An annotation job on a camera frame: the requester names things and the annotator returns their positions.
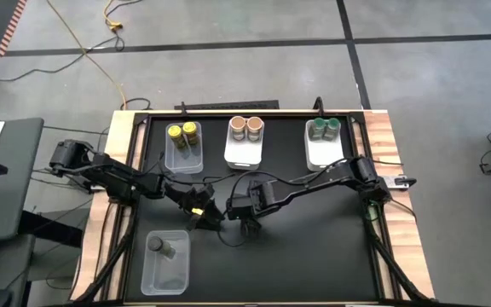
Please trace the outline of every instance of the yellow cable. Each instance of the yellow cable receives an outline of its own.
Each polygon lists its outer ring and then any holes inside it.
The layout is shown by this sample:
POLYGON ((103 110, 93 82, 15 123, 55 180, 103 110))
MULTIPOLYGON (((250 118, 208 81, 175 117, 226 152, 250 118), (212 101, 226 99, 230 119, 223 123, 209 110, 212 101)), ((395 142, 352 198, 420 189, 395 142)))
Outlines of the yellow cable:
POLYGON ((55 8, 54 5, 52 5, 52 3, 50 2, 50 0, 47 0, 47 3, 52 8, 52 10, 55 11, 55 13, 58 15, 58 18, 60 18, 61 22, 64 24, 64 26, 66 26, 66 28, 69 31, 69 33, 73 36, 73 39, 75 39, 75 42, 77 42, 77 45, 80 47, 81 51, 83 51, 83 55, 86 56, 92 63, 94 63, 94 65, 96 65, 100 69, 100 71, 103 72, 103 74, 105 74, 106 77, 109 80, 111 80, 111 82, 113 83, 113 85, 115 85, 115 87, 117 88, 120 96, 123 99, 123 104, 124 104, 123 110, 126 110, 127 109, 127 106, 126 106, 126 96, 124 95, 123 89, 120 87, 120 85, 118 85, 118 83, 115 82, 115 80, 113 78, 111 78, 111 76, 109 75, 109 73, 107 73, 103 68, 101 68, 100 64, 98 64, 96 61, 94 61, 94 59, 92 59, 89 56, 88 52, 86 52, 86 49, 83 47, 83 45, 81 44, 81 42, 78 41, 78 38, 77 38, 77 36, 75 36, 75 33, 73 33, 73 30, 69 27, 69 25, 66 23, 66 21, 64 20, 64 18, 60 15, 60 13, 58 13, 58 10, 55 8))
POLYGON ((103 8, 103 18, 106 19, 106 21, 109 23, 109 27, 111 28, 111 31, 116 32, 118 29, 123 27, 123 24, 117 21, 112 21, 107 17, 107 9, 109 9, 109 6, 111 3, 113 3, 114 0, 109 0, 109 2, 106 4, 106 7, 103 8))

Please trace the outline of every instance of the concrete floor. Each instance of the concrete floor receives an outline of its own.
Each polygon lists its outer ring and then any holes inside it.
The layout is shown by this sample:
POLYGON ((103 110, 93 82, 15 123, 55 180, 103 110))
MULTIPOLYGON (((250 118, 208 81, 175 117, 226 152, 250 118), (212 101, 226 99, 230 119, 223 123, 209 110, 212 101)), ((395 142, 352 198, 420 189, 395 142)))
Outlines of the concrete floor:
MULTIPOLYGON (((105 2, 54 0, 85 46, 111 37, 101 18, 105 2)), ((491 0, 345 5, 356 38, 491 34, 491 0)), ((121 8, 114 19, 124 23, 127 46, 344 37, 333 0, 144 1, 121 8)), ((46 2, 30 0, 9 49, 75 47, 46 2)), ((491 176, 478 168, 491 131, 491 41, 357 45, 357 52, 371 105, 390 111, 405 171, 419 180, 411 195, 436 296, 491 305, 491 176)), ((56 68, 74 57, 3 57, 0 77, 56 68)), ((361 108, 345 45, 93 57, 129 98, 149 98, 157 109, 180 101, 268 99, 280 100, 282 108, 306 108, 316 96, 326 107, 361 108)), ((0 119, 38 116, 47 125, 101 131, 119 105, 113 86, 87 61, 0 83, 0 119)), ((44 130, 36 167, 46 166, 64 138, 97 142, 94 135, 44 130)), ((30 189, 30 210, 68 210, 88 198, 37 183, 30 189)), ((66 297, 58 293, 36 284, 29 305, 57 304, 66 297)))

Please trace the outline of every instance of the wooden frame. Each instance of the wooden frame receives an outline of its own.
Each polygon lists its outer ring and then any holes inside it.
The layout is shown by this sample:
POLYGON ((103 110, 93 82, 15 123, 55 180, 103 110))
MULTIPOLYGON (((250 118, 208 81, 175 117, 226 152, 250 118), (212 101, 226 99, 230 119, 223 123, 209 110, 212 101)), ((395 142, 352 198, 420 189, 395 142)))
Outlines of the wooden frame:
MULTIPOLYGON (((209 114, 209 113, 231 113, 230 110, 189 110, 190 114, 209 114)), ((315 115, 316 110, 236 110, 237 114, 271 114, 271 113, 312 113, 315 115)), ((400 162, 399 153, 396 147, 396 141, 391 129, 390 117, 387 111, 384 110, 326 110, 326 113, 352 113, 363 112, 367 134, 370 143, 370 148, 373 157, 378 160, 387 162, 400 162)), ((136 113, 152 113, 152 114, 174 114, 178 115, 181 111, 177 110, 158 110, 158 111, 116 111, 113 114, 113 119, 109 134, 107 137, 105 152, 111 155, 112 158, 125 163, 128 157, 128 148, 130 147, 130 136, 134 129, 134 120, 136 113)), ((132 157, 132 165, 138 168, 140 156, 143 146, 143 137, 145 125, 138 125, 137 136, 135 141, 135 150, 132 157)), ((365 153, 365 148, 362 143, 359 125, 354 125, 355 142, 360 153, 365 153)), ((379 175, 398 175, 402 174, 403 170, 399 165, 381 165, 377 164, 377 172, 379 175)), ((392 192, 392 196, 401 203, 412 207, 408 192, 392 192)), ((78 274, 77 282, 72 291, 72 299, 77 298, 82 294, 86 287, 94 280, 96 268, 99 271, 107 260, 110 242, 113 236, 113 225, 117 206, 110 206, 105 193, 95 195, 92 207, 90 209, 90 217, 85 229, 84 243, 82 250, 81 263, 78 266, 76 274, 78 274), (104 220, 107 214, 106 225, 103 234, 104 220)), ((407 212, 388 204, 384 207, 385 218, 387 221, 387 229, 390 235, 390 243, 393 250, 394 258, 399 263, 403 271, 407 274, 410 280, 416 287, 426 296, 433 297, 433 289, 430 282, 427 265, 419 232, 416 227, 414 218, 407 212)), ((129 211, 124 214, 123 226, 118 234, 122 236, 125 226, 128 223, 129 211)), ((374 222, 375 228, 379 230, 378 222, 374 222)), ((107 299, 117 299, 118 285, 120 282, 122 270, 122 258, 118 261, 113 270, 111 284, 107 299)), ((378 255, 378 264, 384 287, 386 298, 394 298, 395 295, 391 291, 390 274, 385 265, 384 260, 378 255)))

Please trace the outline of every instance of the white plastic container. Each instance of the white plastic container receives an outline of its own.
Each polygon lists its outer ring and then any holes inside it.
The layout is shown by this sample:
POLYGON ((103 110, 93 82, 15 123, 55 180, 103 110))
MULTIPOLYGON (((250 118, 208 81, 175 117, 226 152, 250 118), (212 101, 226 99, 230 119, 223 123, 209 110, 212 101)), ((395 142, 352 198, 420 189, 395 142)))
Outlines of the white plastic container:
POLYGON ((332 162, 342 159, 344 153, 342 150, 342 140, 340 138, 340 127, 338 135, 332 141, 318 140, 310 141, 308 129, 314 123, 311 119, 304 126, 304 147, 306 148, 306 165, 311 171, 321 171, 325 166, 332 162))
POLYGON ((145 241, 142 293, 144 295, 179 295, 188 287, 191 241, 185 230, 151 231, 145 241), (158 236, 176 251, 173 258, 147 248, 149 239, 158 236))
POLYGON ((227 144, 225 146, 225 160, 228 167, 236 170, 254 171, 261 164, 263 154, 264 125, 260 131, 260 139, 252 142, 245 135, 241 141, 232 136, 230 121, 227 128, 227 144))
POLYGON ((177 149, 174 142, 168 136, 168 129, 172 125, 183 127, 185 123, 174 123, 166 126, 166 148, 165 148, 165 166, 174 174, 197 174, 204 170, 204 157, 202 154, 202 126, 199 122, 196 125, 198 135, 198 144, 177 149))

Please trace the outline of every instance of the black stand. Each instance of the black stand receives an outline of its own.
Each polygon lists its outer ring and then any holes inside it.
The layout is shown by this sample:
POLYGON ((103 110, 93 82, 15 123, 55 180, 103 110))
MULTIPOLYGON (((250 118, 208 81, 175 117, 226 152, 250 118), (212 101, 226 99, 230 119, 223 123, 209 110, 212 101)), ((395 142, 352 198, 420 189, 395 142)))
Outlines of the black stand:
POLYGON ((32 234, 38 238, 52 240, 67 246, 81 247, 83 231, 73 226, 58 223, 29 211, 22 212, 19 234, 32 234))

